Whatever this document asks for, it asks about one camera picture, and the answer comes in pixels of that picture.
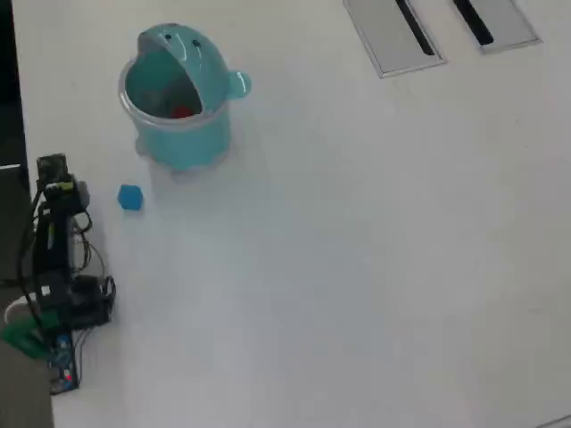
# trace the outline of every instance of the white table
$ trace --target white table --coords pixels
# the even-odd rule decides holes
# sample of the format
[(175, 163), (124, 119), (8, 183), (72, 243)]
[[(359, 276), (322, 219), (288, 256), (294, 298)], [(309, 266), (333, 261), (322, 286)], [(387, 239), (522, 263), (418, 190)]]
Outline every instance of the white table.
[[(445, 0), (418, 2), (449, 63), (381, 80), (341, 0), (14, 0), (29, 161), (65, 152), (88, 182), (119, 286), (56, 428), (571, 413), (571, 3), (519, 4), (545, 43), (483, 57)], [(169, 21), (254, 83), (228, 158), (176, 179), (116, 95)]]

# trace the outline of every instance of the gray floor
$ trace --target gray floor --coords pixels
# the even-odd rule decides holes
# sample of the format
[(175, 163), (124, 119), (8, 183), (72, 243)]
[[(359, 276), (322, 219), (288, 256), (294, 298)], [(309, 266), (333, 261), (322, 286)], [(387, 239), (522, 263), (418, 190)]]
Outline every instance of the gray floor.
[[(0, 164), (21, 159), (23, 136), (10, 132), (17, 107), (0, 106), (2, 128)], [(21, 185), (18, 171), (0, 171), (0, 280), (13, 279), (17, 242), (29, 211), (29, 193)], [(0, 284), (0, 329), (4, 308), (20, 297), (16, 289)], [(0, 342), (0, 428), (52, 428), (51, 401), (46, 363), (33, 361)]]
[[(17, 290), (0, 289), (0, 328), (4, 308)], [(0, 342), (0, 428), (52, 428), (52, 404), (46, 363), (25, 357)]]

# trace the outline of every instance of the wire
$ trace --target wire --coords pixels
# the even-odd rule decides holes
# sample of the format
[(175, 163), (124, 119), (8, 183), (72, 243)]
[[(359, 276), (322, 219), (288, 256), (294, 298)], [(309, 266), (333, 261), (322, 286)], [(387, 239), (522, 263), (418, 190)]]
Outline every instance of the wire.
[(76, 377), (77, 377), (77, 369), (78, 369), (78, 362), (77, 362), (77, 350), (78, 350), (78, 346), (79, 346), (79, 342), (81, 342), (81, 339), (83, 338), (83, 336), (85, 336), (87, 330), (81, 330), (81, 332), (79, 332), (78, 336), (75, 338), (75, 340), (73, 339), (73, 333), (71, 333), (71, 350), (73, 352), (73, 364), (75, 364), (76, 366)]
[(91, 228), (93, 227), (93, 221), (91, 220), (91, 215), (89, 215), (87, 210), (85, 210), (83, 213), (87, 216), (87, 226), (81, 228), (81, 227), (79, 227), (79, 223), (77, 222), (77, 220), (73, 219), (73, 221), (77, 227), (76, 235), (81, 235), (81, 234), (84, 234), (86, 232), (89, 232), (91, 230)]
[[(36, 301), (36, 294), (34, 292), (31, 292), (29, 294), (29, 297), (33, 300)], [(10, 324), (10, 312), (12, 312), (12, 310), (14, 308), (17, 308), (19, 306), (24, 306), (24, 305), (28, 305), (28, 303), (26, 302), (26, 296), (20, 296), (18, 299), (16, 299), (15, 301), (13, 301), (12, 303), (10, 303), (6, 309), (4, 309), (4, 323), (6, 325)]]
[(46, 342), (46, 332), (44, 331), (44, 326), (42, 325), (42, 321), (40, 320), (39, 315), (37, 314), (36, 309), (34, 308), (34, 305), (32, 303), (32, 299), (29, 297), (28, 290), (26, 290), (26, 285), (24, 284), (24, 273), (23, 273), (24, 258), (26, 257), (26, 253), (28, 252), (28, 248), (32, 245), (32, 243), (35, 240), (34, 234), (32, 234), (31, 238), (29, 237), (29, 231), (30, 231), (30, 229), (33, 229), (34, 217), (35, 217), (34, 213), (36, 212), (37, 204), (39, 203), (39, 198), (40, 198), (42, 192), (43, 192), (43, 188), (41, 187), (41, 185), (38, 182), (36, 194), (34, 195), (34, 199), (32, 201), (31, 212), (29, 214), (30, 220), (24, 228), (24, 232), (22, 233), (22, 236), (21, 236), (20, 248), (18, 249), (18, 258), (17, 258), (17, 263), (16, 263), (16, 282), (17, 282), (18, 286), (21, 288), (21, 291), (24, 294), (24, 297), (26, 298), (26, 302), (28, 303), (28, 306), (29, 306), (29, 311), (31, 312), (32, 317), (34, 318), (34, 321), (36, 321), (36, 325), (37, 325), (37, 329), (40, 333), (40, 337), (42, 338), (43, 342)]
[(115, 304), (115, 296), (117, 295), (117, 286), (115, 285), (115, 279), (112, 276), (105, 277), (103, 294), (105, 298), (108, 299), (109, 312), (111, 313), (113, 310), (113, 305)]
[(76, 364), (79, 370), (78, 373), (78, 386), (81, 383), (81, 379), (83, 377), (83, 346), (86, 344), (87, 337), (93, 332), (93, 327), (83, 330), (78, 337), (76, 342), (74, 353), (79, 348), (79, 358), (76, 356)]
[(78, 274), (79, 272), (85, 270), (85, 268), (87, 268), (87, 266), (89, 266), (89, 263), (91, 262), (91, 247), (88, 239), (86, 238), (86, 233), (84, 232), (85, 228), (84, 229), (79, 228), (76, 219), (73, 219), (73, 229), (74, 229), (74, 234), (79, 235), (81, 238), (78, 243), (81, 243), (83, 246), (83, 264), (81, 265), (81, 267), (72, 269), (72, 272), (74, 274)]
[(101, 253), (99, 252), (99, 250), (97, 250), (97, 248), (89, 241), (87, 241), (87, 245), (89, 245), (90, 250), (93, 250), (95, 255), (97, 256), (97, 258), (99, 259), (99, 263), (101, 264), (101, 269), (102, 269), (102, 274), (101, 276), (105, 276), (105, 271), (107, 270), (105, 268), (105, 263), (103, 263), (103, 258), (101, 257)]

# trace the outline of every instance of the black cable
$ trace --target black cable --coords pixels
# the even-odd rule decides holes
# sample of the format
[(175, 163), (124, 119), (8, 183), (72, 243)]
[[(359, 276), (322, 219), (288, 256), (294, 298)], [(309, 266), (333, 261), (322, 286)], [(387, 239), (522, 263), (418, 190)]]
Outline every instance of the black cable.
[(30, 230), (30, 226), (33, 228), (34, 217), (35, 217), (34, 213), (36, 212), (37, 204), (39, 203), (39, 198), (40, 198), (41, 194), (42, 194), (42, 189), (40, 187), (40, 184), (38, 183), (36, 195), (34, 196), (34, 199), (32, 201), (32, 209), (31, 209), (31, 213), (29, 215), (30, 220), (24, 228), (24, 232), (22, 233), (22, 236), (21, 236), (20, 248), (18, 249), (18, 258), (17, 258), (17, 262), (16, 262), (16, 283), (18, 284), (18, 286), (21, 289), (21, 292), (24, 294), (24, 296), (26, 298), (26, 302), (28, 303), (29, 311), (32, 314), (32, 317), (34, 318), (34, 321), (36, 321), (36, 325), (37, 325), (37, 329), (40, 333), (40, 337), (42, 338), (42, 341), (45, 342), (46, 341), (46, 332), (44, 331), (44, 326), (42, 325), (42, 321), (41, 321), (39, 315), (37, 314), (36, 309), (34, 308), (32, 299), (29, 297), (28, 290), (26, 289), (26, 285), (24, 284), (24, 273), (23, 273), (23, 270), (24, 270), (23, 264), (24, 264), (24, 258), (26, 257), (26, 252), (28, 251), (29, 246), (35, 240), (34, 237), (32, 237), (31, 239), (29, 238), (29, 230)]
[(87, 210), (85, 210), (83, 213), (87, 216), (87, 226), (85, 226), (84, 228), (80, 228), (77, 220), (74, 219), (74, 223), (77, 227), (76, 235), (85, 234), (86, 232), (89, 232), (93, 227), (93, 221), (91, 220), (91, 216), (89, 215)]
[(83, 338), (83, 336), (85, 336), (87, 330), (81, 330), (81, 332), (79, 332), (78, 337), (74, 340), (73, 339), (73, 333), (71, 334), (71, 351), (73, 352), (73, 364), (75, 364), (75, 368), (76, 368), (76, 376), (78, 374), (78, 358), (77, 358), (77, 350), (78, 350), (78, 346), (79, 346), (79, 342), (81, 342), (81, 339)]
[[(111, 284), (111, 292), (108, 291), (109, 284)], [(113, 310), (113, 305), (115, 304), (115, 296), (117, 295), (117, 286), (115, 285), (115, 279), (112, 276), (105, 277), (105, 286), (103, 292), (105, 297), (108, 297), (109, 312)]]
[(81, 245), (83, 246), (83, 264), (80, 267), (72, 269), (72, 272), (74, 274), (78, 274), (79, 272), (82, 272), (85, 268), (87, 268), (87, 266), (89, 266), (89, 263), (91, 263), (91, 248), (93, 247), (93, 245), (91, 245), (91, 243), (89, 243), (88, 239), (86, 238), (86, 233), (84, 232), (85, 229), (80, 229), (78, 222), (75, 219), (73, 220), (73, 228), (74, 228), (74, 234), (79, 235), (79, 237), (81, 238), (79, 243), (81, 243)]
[(101, 253), (91, 242), (87, 241), (87, 245), (89, 245), (90, 250), (93, 251), (97, 256), (97, 258), (99, 259), (99, 263), (101, 264), (101, 269), (102, 269), (101, 276), (105, 276), (107, 268), (105, 267), (105, 263), (103, 263), (103, 258), (101, 257)]

